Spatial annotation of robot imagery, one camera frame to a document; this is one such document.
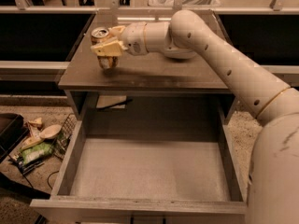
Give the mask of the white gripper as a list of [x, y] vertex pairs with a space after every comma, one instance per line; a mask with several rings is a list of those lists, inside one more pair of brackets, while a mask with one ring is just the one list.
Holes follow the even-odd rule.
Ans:
[[130, 54], [139, 56], [147, 54], [145, 45], [146, 23], [135, 22], [128, 26], [118, 25], [109, 28], [112, 37], [104, 42], [91, 46], [91, 51], [100, 57], [119, 57], [127, 50]]

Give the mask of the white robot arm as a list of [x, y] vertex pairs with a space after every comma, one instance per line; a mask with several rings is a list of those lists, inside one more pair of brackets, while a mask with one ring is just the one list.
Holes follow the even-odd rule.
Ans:
[[201, 55], [263, 129], [250, 158], [246, 224], [299, 224], [299, 92], [218, 37], [194, 12], [171, 21], [97, 27], [92, 52]]

